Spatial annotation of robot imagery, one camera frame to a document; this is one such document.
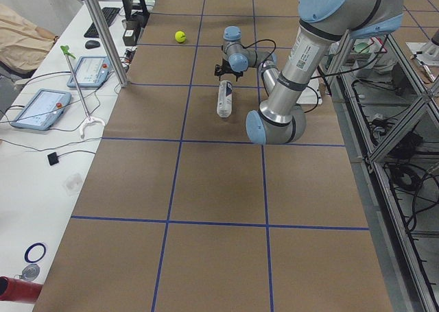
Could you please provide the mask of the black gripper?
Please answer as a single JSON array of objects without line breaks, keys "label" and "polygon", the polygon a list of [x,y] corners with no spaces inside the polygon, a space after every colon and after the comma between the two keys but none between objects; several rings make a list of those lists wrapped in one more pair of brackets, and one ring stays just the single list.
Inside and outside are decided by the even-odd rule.
[{"label": "black gripper", "polygon": [[234,71],[229,62],[226,60],[223,60],[221,64],[216,64],[215,65],[215,71],[214,71],[214,76],[223,76],[226,74],[233,74],[235,76],[235,81],[238,82],[239,78],[244,76],[243,72],[236,72]]}]

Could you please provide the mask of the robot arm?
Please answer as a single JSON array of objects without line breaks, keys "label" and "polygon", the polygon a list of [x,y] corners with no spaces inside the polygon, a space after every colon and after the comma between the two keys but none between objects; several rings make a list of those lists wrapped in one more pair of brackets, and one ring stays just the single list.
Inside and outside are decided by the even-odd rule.
[{"label": "robot arm", "polygon": [[254,144],[283,144],[299,139],[306,127],[298,99],[328,48],[345,32],[371,38],[396,31],[402,23],[403,0],[299,0],[299,27],[289,58],[278,70],[272,55],[249,51],[241,30],[229,26],[223,34],[223,60],[215,75],[241,77],[256,68],[269,97],[246,117],[246,132]]}]

